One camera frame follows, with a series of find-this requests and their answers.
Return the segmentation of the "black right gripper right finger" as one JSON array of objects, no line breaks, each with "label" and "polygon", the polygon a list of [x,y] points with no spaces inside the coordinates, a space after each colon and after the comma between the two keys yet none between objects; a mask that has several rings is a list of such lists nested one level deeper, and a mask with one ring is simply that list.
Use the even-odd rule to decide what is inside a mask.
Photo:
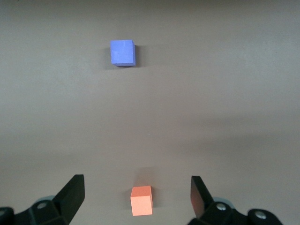
[{"label": "black right gripper right finger", "polygon": [[215,201],[200,176],[191,177],[190,199],[195,218],[191,225],[281,225],[271,212],[251,209],[243,215],[225,201]]}]

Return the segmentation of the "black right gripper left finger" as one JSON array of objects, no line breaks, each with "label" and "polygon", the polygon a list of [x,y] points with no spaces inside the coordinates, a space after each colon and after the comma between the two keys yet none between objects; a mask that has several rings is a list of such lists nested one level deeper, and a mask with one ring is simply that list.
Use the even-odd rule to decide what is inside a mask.
[{"label": "black right gripper left finger", "polygon": [[84,175],[74,175],[55,196],[43,197],[23,212],[1,207],[2,225],[68,225],[85,199]]}]

